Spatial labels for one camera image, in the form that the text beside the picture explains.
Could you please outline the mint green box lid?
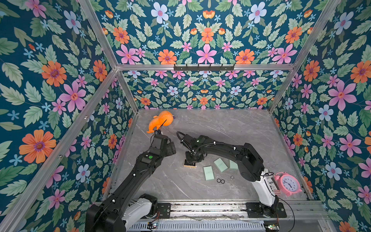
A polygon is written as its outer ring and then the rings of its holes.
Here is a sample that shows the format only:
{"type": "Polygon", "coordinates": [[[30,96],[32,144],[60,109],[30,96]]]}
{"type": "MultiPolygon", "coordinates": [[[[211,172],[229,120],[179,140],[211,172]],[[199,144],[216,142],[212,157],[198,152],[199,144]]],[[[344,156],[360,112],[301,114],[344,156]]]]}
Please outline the mint green box lid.
{"type": "Polygon", "coordinates": [[[203,168],[205,180],[214,180],[214,172],[211,166],[206,166],[203,168]]]}

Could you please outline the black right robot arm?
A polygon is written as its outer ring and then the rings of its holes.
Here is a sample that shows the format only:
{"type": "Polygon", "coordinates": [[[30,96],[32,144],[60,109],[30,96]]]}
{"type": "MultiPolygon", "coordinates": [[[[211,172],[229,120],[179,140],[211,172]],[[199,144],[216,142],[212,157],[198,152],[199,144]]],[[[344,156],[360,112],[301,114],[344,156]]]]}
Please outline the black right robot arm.
{"type": "Polygon", "coordinates": [[[185,153],[188,162],[202,162],[211,154],[236,163],[240,175],[253,184],[262,212],[266,215],[276,213],[279,197],[276,194],[278,187],[273,178],[274,173],[264,167],[262,157],[251,144],[231,145],[205,135],[194,138],[180,131],[176,134],[181,144],[188,149],[185,153]]]}

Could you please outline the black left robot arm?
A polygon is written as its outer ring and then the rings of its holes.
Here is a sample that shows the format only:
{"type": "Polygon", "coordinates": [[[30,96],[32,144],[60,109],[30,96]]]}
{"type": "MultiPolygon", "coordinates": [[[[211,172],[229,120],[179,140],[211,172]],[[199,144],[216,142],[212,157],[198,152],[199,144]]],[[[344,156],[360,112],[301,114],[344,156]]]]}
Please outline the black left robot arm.
{"type": "Polygon", "coordinates": [[[125,232],[137,220],[123,219],[132,197],[161,165],[163,159],[176,153],[174,142],[155,133],[147,151],[140,154],[133,169],[120,186],[99,206],[87,210],[86,232],[125,232]]]}

